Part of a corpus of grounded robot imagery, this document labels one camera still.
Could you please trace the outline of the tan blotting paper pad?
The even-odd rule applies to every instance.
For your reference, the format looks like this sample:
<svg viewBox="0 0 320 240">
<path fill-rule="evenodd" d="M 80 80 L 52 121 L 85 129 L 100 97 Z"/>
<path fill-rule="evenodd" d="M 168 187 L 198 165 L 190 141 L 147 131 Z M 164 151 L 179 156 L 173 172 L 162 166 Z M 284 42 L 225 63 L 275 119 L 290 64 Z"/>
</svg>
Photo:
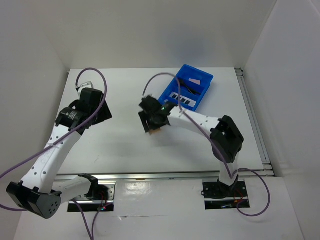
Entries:
<svg viewBox="0 0 320 240">
<path fill-rule="evenodd" d="M 158 128 L 158 129 L 151 129 L 149 131 L 149 134 L 152 135 L 152 134 L 156 134 L 156 133 L 159 133 L 162 129 L 161 128 Z"/>
</svg>

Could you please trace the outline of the bobby pin card pack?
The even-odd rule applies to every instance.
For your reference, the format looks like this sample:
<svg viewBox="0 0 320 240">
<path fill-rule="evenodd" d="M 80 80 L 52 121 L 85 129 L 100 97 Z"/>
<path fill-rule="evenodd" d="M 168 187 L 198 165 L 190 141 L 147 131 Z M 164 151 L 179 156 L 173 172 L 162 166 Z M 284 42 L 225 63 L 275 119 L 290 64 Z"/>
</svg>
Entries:
<svg viewBox="0 0 320 240">
<path fill-rule="evenodd" d="M 172 92 L 170 95 L 169 95 L 170 98 L 174 99 L 174 100 L 178 100 L 178 93 L 176 92 Z M 185 104 L 191 108 L 193 108 L 195 105 L 196 105 L 196 101 L 188 98 L 188 97 L 185 97 L 185 96 L 182 96 L 180 95 L 180 103 L 181 104 Z"/>
</svg>

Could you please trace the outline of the slim black makeup brush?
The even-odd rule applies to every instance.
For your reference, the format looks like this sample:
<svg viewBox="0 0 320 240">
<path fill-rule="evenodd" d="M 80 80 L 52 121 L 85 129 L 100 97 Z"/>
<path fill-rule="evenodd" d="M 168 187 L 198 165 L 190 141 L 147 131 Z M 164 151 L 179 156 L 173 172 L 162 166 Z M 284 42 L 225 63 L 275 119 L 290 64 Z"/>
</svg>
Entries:
<svg viewBox="0 0 320 240">
<path fill-rule="evenodd" d="M 201 93 L 196 91 L 195 89 L 189 87 L 182 78 L 178 78 L 180 86 L 185 87 L 191 94 L 200 95 Z"/>
</svg>

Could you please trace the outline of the pink blotting paper pad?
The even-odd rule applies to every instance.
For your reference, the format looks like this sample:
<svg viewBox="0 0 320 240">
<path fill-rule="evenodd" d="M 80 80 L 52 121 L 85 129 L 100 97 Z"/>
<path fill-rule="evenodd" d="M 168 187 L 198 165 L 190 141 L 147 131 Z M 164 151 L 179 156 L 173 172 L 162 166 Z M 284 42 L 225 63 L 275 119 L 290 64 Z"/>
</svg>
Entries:
<svg viewBox="0 0 320 240">
<path fill-rule="evenodd" d="M 197 85 L 200 85 L 200 84 L 201 84 L 201 81 L 198 80 L 198 79 L 190 78 L 189 81 L 192 82 L 192 83 L 194 83 L 194 84 L 197 84 Z"/>
</svg>

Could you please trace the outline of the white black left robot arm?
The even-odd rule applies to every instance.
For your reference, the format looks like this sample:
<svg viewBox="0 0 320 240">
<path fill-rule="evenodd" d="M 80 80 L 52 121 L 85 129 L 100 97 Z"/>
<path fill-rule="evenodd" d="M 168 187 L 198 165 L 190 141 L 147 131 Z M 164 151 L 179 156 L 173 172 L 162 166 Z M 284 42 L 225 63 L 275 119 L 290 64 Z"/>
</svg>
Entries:
<svg viewBox="0 0 320 240">
<path fill-rule="evenodd" d="M 85 130 L 112 118 L 104 93 L 93 88 L 80 90 L 79 99 L 58 115 L 44 153 L 18 182 L 10 182 L 7 194 L 23 211 L 44 219 L 57 213 L 62 203 L 79 196 L 107 202 L 110 190 L 97 178 L 82 173 L 72 180 L 53 186 L 54 180 L 73 146 Z"/>
</svg>

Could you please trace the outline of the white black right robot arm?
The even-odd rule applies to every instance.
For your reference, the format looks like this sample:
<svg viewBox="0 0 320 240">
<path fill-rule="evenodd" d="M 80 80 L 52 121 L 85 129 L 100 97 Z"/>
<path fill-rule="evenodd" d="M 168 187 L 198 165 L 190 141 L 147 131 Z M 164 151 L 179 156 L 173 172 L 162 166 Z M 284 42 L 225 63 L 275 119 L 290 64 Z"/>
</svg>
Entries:
<svg viewBox="0 0 320 240">
<path fill-rule="evenodd" d="M 239 179 L 238 157 L 244 137 L 231 117 L 202 115 L 170 101 L 161 104 L 150 95 L 141 99 L 139 107 L 141 111 L 138 115 L 147 133 L 171 126 L 204 136 L 211 145 L 214 157 L 220 162 L 220 194 L 230 196 L 235 191 Z"/>
</svg>

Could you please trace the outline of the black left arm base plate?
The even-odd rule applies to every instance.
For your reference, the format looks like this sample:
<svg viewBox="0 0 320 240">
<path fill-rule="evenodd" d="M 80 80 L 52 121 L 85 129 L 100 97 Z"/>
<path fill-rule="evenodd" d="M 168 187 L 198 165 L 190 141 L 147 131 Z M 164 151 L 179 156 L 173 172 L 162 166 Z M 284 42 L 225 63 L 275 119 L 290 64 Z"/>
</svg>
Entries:
<svg viewBox="0 0 320 240">
<path fill-rule="evenodd" d="M 80 210 L 72 201 L 75 200 L 85 213 L 113 212 L 115 202 L 115 182 L 97 181 L 84 183 L 69 190 L 68 213 L 79 213 Z"/>
</svg>

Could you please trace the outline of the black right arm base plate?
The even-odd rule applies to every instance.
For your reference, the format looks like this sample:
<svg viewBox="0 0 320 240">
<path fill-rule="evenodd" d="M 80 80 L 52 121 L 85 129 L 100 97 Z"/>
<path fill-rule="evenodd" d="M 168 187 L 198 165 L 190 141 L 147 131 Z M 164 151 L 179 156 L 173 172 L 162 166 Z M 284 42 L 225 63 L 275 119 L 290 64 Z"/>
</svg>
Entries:
<svg viewBox="0 0 320 240">
<path fill-rule="evenodd" d="M 225 186 L 218 181 L 203 182 L 201 195 L 204 197 L 206 210 L 250 208 L 247 186 L 244 181 L 238 181 L 233 186 Z"/>
</svg>

